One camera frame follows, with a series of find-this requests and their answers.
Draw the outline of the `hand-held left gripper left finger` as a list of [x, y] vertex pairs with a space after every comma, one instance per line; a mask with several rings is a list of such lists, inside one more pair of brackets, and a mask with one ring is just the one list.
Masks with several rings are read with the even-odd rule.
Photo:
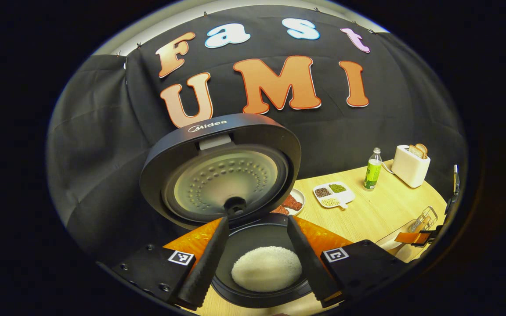
[[226, 216], [186, 231], [151, 216], [121, 228], [97, 264], [122, 284], [170, 309], [203, 306], [229, 238]]

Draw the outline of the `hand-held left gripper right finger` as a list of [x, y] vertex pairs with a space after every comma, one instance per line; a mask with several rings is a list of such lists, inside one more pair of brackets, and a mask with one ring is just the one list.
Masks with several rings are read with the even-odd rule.
[[361, 301], [409, 266], [370, 240], [351, 242], [297, 216], [287, 234], [323, 307]]

